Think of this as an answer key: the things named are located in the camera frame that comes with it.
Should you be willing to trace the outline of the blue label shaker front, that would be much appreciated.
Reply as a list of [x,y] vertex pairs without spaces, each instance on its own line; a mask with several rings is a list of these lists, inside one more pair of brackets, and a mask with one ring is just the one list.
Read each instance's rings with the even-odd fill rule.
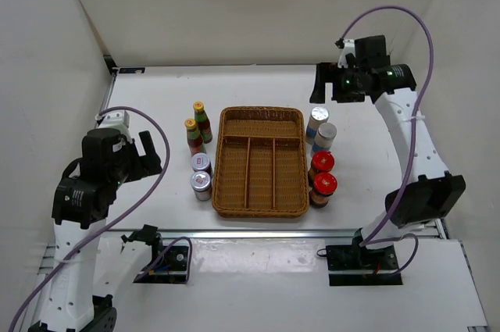
[[337,136],[337,128],[332,123],[321,123],[313,140],[311,156],[317,152],[328,152]]

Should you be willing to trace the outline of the silver lid jar front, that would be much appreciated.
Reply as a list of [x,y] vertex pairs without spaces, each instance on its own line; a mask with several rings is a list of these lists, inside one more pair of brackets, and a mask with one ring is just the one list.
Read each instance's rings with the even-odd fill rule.
[[191,180],[191,187],[195,197],[199,201],[208,201],[212,195],[212,178],[205,171],[194,172]]

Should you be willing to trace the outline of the red lid jar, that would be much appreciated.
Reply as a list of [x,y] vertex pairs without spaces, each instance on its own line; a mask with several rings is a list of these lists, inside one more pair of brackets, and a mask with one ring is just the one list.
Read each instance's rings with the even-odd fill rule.
[[338,181],[331,173],[318,173],[309,192],[309,202],[313,207],[323,208],[337,190]]
[[313,181],[319,173],[330,173],[334,168],[335,160],[329,151],[318,151],[312,156],[308,171],[309,185],[313,185]]

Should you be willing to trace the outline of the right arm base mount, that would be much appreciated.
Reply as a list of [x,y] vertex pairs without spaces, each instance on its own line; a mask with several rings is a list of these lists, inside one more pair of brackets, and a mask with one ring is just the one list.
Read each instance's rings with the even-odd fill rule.
[[395,247],[366,251],[352,245],[328,245],[316,252],[327,261],[331,287],[401,286]]

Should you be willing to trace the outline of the blue label shaker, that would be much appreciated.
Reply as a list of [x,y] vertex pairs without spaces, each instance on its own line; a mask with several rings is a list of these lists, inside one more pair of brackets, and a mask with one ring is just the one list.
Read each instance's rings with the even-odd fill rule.
[[305,129],[305,141],[312,145],[316,132],[322,123],[329,120],[329,111],[323,106],[315,106],[309,114],[309,121]]
[[317,152],[328,152],[337,136],[337,128],[332,123],[321,123],[313,140],[311,156]]

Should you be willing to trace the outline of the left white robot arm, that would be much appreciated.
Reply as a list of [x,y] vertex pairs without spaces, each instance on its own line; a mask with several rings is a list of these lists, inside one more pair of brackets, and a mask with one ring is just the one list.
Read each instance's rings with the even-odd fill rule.
[[55,190],[52,218],[55,231],[54,268],[37,287],[50,287],[48,305],[32,331],[111,331],[116,318],[113,298],[120,284],[131,284],[143,267],[161,266],[164,251],[151,242],[127,250],[122,277],[94,293],[95,263],[100,236],[123,220],[108,223],[109,207],[126,182],[162,178],[167,162],[158,156],[148,131],[139,134],[144,155],[124,125],[99,127],[82,139],[82,156],[73,160]]

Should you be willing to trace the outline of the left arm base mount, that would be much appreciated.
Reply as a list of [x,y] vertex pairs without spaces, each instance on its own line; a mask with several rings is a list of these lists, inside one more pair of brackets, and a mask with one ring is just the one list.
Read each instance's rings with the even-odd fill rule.
[[167,246],[158,227],[145,224],[140,230],[120,237],[123,244],[142,242],[149,247],[150,262],[134,278],[136,284],[164,282],[186,284],[191,275],[193,243],[188,237],[173,239]]

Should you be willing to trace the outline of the green cap sauce bottle front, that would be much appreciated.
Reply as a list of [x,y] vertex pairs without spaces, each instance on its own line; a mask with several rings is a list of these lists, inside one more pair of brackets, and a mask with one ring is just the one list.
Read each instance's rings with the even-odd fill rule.
[[198,129],[198,125],[194,118],[188,118],[184,121],[187,131],[187,144],[190,149],[191,155],[198,153],[206,153],[205,142],[202,134]]

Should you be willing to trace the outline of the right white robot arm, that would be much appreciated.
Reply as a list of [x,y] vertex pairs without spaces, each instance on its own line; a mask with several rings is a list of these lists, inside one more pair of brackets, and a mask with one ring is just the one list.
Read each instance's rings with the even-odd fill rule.
[[356,40],[339,39],[337,62],[316,66],[311,103],[325,102],[325,85],[332,84],[338,103],[369,98],[382,116],[402,172],[399,189],[385,198],[385,210],[360,230],[362,241],[351,250],[355,266],[367,270],[378,249],[403,237],[415,225],[446,217],[466,189],[461,175],[453,175],[442,161],[419,108],[420,91],[409,66],[394,64],[383,35]]

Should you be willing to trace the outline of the silver lid jar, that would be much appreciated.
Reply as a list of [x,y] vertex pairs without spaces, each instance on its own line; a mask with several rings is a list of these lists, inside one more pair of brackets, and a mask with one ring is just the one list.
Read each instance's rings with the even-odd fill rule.
[[198,152],[191,157],[191,168],[194,172],[206,172],[208,175],[213,172],[211,160],[204,152]]
[[194,172],[191,180],[191,187],[195,197],[199,201],[208,201],[212,195],[212,178],[205,171]]

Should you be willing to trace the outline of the red lid jar front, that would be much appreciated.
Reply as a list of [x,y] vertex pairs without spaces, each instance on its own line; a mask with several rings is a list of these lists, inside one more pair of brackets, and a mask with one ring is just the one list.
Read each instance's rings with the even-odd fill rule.
[[313,207],[323,208],[337,190],[338,181],[331,173],[318,173],[309,192],[309,202]]

